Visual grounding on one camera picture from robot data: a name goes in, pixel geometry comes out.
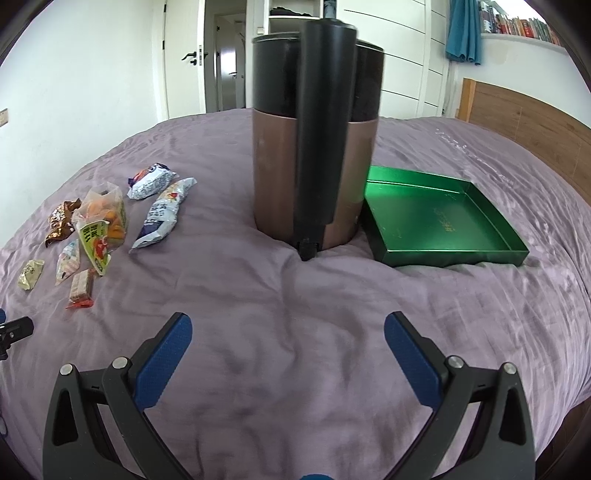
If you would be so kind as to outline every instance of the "black clip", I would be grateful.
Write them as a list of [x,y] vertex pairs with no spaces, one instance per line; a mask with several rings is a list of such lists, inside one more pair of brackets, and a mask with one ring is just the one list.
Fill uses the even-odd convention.
[[152,427],[144,409],[156,405],[191,342],[193,328],[175,313],[156,337],[131,358],[104,369],[60,369],[43,439],[44,480],[138,480],[125,469],[105,429],[98,405],[108,405],[129,451],[148,480],[191,480]]
[[33,328],[33,321],[29,317],[0,324],[0,361],[7,360],[7,350],[11,345],[32,335]]
[[419,335],[402,312],[388,315],[386,341],[419,402],[433,413],[421,433],[384,480],[427,480],[456,435],[468,404],[480,402],[472,430],[454,467],[438,480],[535,477],[530,412],[517,368],[470,367],[456,355],[445,358]]

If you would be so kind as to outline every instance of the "green tray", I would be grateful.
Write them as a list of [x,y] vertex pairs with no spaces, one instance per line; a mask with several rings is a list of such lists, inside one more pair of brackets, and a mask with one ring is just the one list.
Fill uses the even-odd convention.
[[361,222],[374,258],[386,265],[494,262],[521,265],[529,250],[471,182],[371,167]]

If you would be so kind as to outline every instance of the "wrinkled bedsheet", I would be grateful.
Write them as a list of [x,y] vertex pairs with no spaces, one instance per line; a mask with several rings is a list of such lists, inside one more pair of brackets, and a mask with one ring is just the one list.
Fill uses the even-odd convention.
[[[126,192],[126,179],[157,161],[198,181],[175,230],[129,254],[154,197],[126,198],[129,234],[95,282],[95,305],[65,310],[70,281],[54,286],[65,243],[43,245],[48,215],[105,180]],[[35,322],[0,364],[7,440],[26,468],[41,478],[60,366],[130,356],[176,311],[192,318],[193,341],[147,414],[195,478],[383,478],[430,414],[384,340],[394,310],[446,355],[477,367],[514,362],[541,453],[591,395],[591,208],[520,146],[453,119],[381,119],[374,164],[474,182],[529,246],[524,265],[389,268],[372,260],[363,232],[301,262],[255,227],[247,110],[163,122],[76,173],[0,251],[0,306]],[[17,276],[32,258],[46,266],[27,293]],[[463,424],[440,470],[468,431]]]

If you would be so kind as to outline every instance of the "wooden headboard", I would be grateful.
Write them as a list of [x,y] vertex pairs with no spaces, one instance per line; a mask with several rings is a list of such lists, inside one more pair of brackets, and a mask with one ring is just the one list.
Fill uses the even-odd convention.
[[510,138],[543,160],[591,205],[591,129],[535,98],[464,79],[457,118]]

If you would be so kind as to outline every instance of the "black cylindrical container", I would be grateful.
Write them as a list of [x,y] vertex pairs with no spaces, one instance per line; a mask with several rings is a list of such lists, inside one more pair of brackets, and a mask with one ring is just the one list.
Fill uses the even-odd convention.
[[255,220],[307,260],[355,234],[384,51],[338,20],[253,40]]

